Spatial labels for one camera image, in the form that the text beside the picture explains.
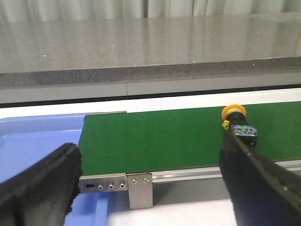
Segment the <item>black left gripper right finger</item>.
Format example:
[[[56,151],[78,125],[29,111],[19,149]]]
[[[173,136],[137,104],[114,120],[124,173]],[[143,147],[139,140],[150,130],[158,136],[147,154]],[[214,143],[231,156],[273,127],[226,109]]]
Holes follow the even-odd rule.
[[[232,129],[219,166],[238,226],[299,226],[301,177],[245,145]]]

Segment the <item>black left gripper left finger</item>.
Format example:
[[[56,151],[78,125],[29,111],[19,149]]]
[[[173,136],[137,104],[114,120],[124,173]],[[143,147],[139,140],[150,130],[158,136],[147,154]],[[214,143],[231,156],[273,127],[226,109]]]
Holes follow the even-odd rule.
[[[79,148],[65,143],[0,185],[2,226],[62,226],[79,195]]]

